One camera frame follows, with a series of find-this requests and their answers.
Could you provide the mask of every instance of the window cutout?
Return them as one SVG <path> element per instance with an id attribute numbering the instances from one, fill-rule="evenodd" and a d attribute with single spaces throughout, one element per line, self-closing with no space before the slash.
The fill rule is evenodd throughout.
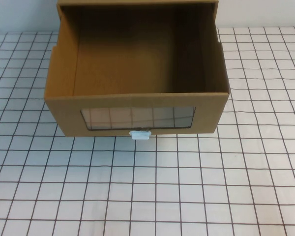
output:
<path id="1" fill-rule="evenodd" d="M 81 110 L 88 130 L 190 128 L 194 112 L 195 107 Z"/>

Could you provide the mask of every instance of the plastic handle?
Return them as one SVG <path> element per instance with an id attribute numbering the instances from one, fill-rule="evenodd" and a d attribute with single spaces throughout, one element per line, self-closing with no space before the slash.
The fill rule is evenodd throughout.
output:
<path id="1" fill-rule="evenodd" d="M 151 131 L 130 131 L 133 140 L 148 140 L 151 134 Z"/>

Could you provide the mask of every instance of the grid paper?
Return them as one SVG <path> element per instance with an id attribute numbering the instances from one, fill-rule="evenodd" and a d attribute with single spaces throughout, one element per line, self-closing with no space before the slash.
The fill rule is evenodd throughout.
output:
<path id="1" fill-rule="evenodd" d="M 295 28 L 219 29 L 214 134 L 64 137 L 57 32 L 0 34 L 0 236 L 295 236 Z"/>

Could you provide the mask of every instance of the open cardboard box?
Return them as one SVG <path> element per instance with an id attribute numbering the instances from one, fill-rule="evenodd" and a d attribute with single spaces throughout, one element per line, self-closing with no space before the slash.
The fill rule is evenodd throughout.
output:
<path id="1" fill-rule="evenodd" d="M 212 133 L 229 96 L 215 0 L 59 0 L 45 101 L 66 136 Z"/>

